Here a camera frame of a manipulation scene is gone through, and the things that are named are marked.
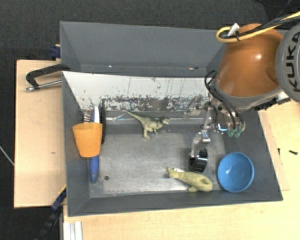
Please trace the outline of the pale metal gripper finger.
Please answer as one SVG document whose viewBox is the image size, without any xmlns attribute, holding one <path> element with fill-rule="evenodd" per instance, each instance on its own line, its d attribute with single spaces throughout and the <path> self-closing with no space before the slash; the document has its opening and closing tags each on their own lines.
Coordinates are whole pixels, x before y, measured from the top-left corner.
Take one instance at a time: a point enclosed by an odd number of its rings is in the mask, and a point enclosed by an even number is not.
<svg viewBox="0 0 300 240">
<path fill-rule="evenodd" d="M 196 157 L 207 158 L 208 157 L 208 144 L 211 142 L 210 134 L 208 131 L 203 131 L 200 134 L 200 139 L 196 146 Z"/>
<path fill-rule="evenodd" d="M 190 158 L 197 158 L 200 152 L 200 143 L 202 140 L 202 135 L 198 132 L 192 139 L 191 150 L 190 150 Z"/>
</svg>

